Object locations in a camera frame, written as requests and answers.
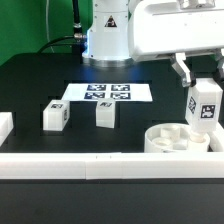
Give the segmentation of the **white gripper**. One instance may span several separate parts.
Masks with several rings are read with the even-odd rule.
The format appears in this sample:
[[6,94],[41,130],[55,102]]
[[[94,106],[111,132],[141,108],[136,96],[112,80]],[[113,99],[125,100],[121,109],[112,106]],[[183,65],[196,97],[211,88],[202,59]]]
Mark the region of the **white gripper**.
[[182,8],[182,0],[131,0],[128,49],[135,61],[166,59],[183,87],[191,85],[186,56],[216,53],[215,79],[224,82],[224,0],[196,0]]

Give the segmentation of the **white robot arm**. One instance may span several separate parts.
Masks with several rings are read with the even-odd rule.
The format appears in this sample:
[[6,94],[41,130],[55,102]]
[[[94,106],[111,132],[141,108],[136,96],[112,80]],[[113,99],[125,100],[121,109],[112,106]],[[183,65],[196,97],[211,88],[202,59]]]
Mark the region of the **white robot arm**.
[[224,0],[93,0],[86,63],[169,59],[188,87],[195,81],[185,60],[201,55],[215,56],[224,80]]

